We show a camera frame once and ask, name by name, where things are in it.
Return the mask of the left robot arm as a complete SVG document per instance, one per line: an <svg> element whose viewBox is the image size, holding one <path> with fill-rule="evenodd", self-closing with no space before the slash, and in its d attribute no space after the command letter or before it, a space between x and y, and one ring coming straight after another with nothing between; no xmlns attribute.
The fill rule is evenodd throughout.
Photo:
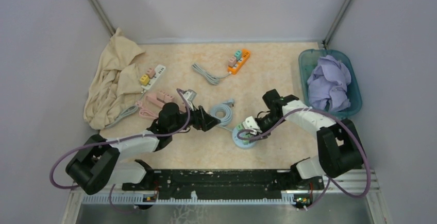
<svg viewBox="0 0 437 224"><path fill-rule="evenodd" d="M141 160L126 162L126 159L165 148L174 134L187 128L206 132L220 123L202 106L181 113L176 103L167 103L152 125L140 134L112 142L99 134L91 136L69 161L65 171L88 195L114 184L127 184L127 190L131 186L147 190L155 182L149 165Z"/></svg>

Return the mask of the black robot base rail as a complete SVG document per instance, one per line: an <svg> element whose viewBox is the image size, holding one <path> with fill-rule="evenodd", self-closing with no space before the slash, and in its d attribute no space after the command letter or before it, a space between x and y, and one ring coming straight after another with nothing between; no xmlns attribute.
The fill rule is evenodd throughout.
<svg viewBox="0 0 437 224"><path fill-rule="evenodd" d="M152 191L159 200L270 200L292 190L323 190L321 176L300 180L290 170L148 170L140 183L124 183L124 191Z"/></svg>

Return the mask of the orange power strip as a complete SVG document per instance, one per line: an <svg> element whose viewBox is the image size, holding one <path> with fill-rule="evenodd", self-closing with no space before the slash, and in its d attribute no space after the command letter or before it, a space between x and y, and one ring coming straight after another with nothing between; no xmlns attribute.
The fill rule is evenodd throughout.
<svg viewBox="0 0 437 224"><path fill-rule="evenodd" d="M230 73L232 75L236 75L240 71L242 66L251 57L251 51L249 51L248 49L242 49L241 51L242 51L242 58L240 60L237 60L237 63L236 63L236 65L234 67L230 68L228 66L228 68L227 68L228 73Z"/></svg>

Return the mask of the teal USB charger plug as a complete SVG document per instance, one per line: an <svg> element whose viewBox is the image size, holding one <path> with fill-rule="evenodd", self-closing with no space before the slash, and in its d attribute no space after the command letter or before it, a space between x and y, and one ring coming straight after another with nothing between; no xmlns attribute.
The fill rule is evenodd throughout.
<svg viewBox="0 0 437 224"><path fill-rule="evenodd" d="M241 51L241 50L237 50L237 51L234 53L234 56L235 56L235 58L236 58L237 60L240 60L240 59L242 58L242 51Z"/></svg>

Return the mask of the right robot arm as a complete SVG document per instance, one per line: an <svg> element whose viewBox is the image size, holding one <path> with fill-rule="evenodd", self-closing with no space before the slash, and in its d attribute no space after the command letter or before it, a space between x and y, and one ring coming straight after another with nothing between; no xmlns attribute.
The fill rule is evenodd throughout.
<svg viewBox="0 0 437 224"><path fill-rule="evenodd" d="M255 118L261 134L269 136L269 130L276 124L290 121L316 138L318 154L290 167L290 182L296 189L305 188L311 178L323 175L336 178L364 163L352 121L344 119L337 123L323 112L310 109L298 97L280 96L275 89L266 92L262 99L268 108L267 115Z"/></svg>

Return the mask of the pink USB charger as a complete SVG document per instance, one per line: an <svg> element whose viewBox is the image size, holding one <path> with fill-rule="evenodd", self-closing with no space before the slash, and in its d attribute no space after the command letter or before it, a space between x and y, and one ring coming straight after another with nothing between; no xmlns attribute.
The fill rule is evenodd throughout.
<svg viewBox="0 0 437 224"><path fill-rule="evenodd" d="M228 60L228 66L230 68L234 67L237 63L237 58L235 56L232 56L229 60Z"/></svg>

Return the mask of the round light blue power socket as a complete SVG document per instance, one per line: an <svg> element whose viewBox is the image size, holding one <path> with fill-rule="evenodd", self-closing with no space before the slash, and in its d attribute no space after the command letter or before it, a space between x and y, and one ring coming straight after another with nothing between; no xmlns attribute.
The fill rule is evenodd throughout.
<svg viewBox="0 0 437 224"><path fill-rule="evenodd" d="M259 139L252 139L252 137L260 134L260 128L257 132L251 130L232 131L232 139L237 147L241 149L250 149L254 147Z"/></svg>

